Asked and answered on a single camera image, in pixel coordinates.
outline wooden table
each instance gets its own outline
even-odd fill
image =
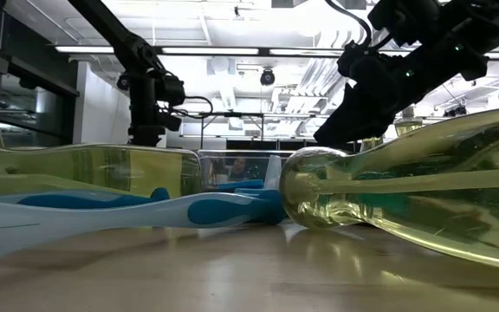
[[[6,311],[499,312],[499,269],[364,226],[124,229],[1,258]]]

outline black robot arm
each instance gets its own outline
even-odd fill
[[[168,72],[146,40],[129,31],[100,0],[68,0],[111,44],[130,80],[132,143],[155,146],[165,129],[178,131],[180,118],[162,113],[157,101],[169,107],[185,100],[184,83]]]
[[[421,42],[406,57],[378,53],[378,46],[350,42],[338,60],[344,100],[315,133],[323,146],[381,136],[395,115],[461,74],[486,75],[485,53],[499,47],[499,0],[380,0],[369,13],[377,30],[399,45]]]

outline camera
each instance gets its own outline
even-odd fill
[[[122,91],[128,91],[130,89],[130,75],[127,72],[120,75],[119,80],[117,80],[117,88]]]
[[[275,74],[273,74],[273,69],[266,68],[261,74],[261,84],[263,86],[270,86],[275,83]]]

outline white ceiling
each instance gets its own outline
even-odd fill
[[[338,48],[350,39],[358,41],[363,36],[355,21],[330,9],[323,0],[308,0],[293,9],[271,9],[271,0],[104,0],[104,3],[131,31],[156,45]],[[234,15],[235,5],[240,8],[240,16]],[[67,0],[13,0],[8,1],[6,10],[54,44],[106,44]],[[354,13],[365,17],[367,11]],[[336,80],[330,79],[334,77],[335,60],[231,58],[238,66],[251,64],[257,70],[234,70],[225,82],[212,72],[210,75],[210,57],[160,58],[167,69],[185,81],[186,93],[191,95],[219,99],[228,93],[225,90],[228,85],[236,98],[274,101],[275,89],[301,87],[303,82],[310,80],[306,90],[317,91],[321,84],[327,84],[331,88],[326,95],[336,94],[332,102],[341,99],[336,91],[343,81],[338,76]],[[91,61],[98,75],[112,84],[122,71],[112,56],[85,59]],[[275,71],[276,83],[273,87],[262,88],[258,81],[260,71],[269,67]],[[475,86],[459,77],[445,86],[447,90],[441,87],[427,95],[418,104],[419,111],[434,114],[435,107],[444,108],[444,104],[453,101],[454,97],[459,99],[465,95],[467,105],[485,106],[485,95],[496,90],[494,86],[499,86],[499,62],[492,62],[487,78],[478,80]],[[301,106],[311,108],[313,101],[316,100]],[[239,107],[238,110],[262,109],[260,105],[248,105],[253,108]]]

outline glass bottle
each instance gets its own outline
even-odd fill
[[[0,195],[87,189],[172,198],[198,193],[198,156],[190,151],[85,144],[37,150],[0,149]]]
[[[413,106],[402,111],[402,117],[394,121],[396,134],[400,137],[408,132],[419,129],[423,126],[423,118],[415,117]]]
[[[499,110],[447,120],[347,156],[306,148],[282,169],[295,222],[367,222],[424,247],[499,267]]]

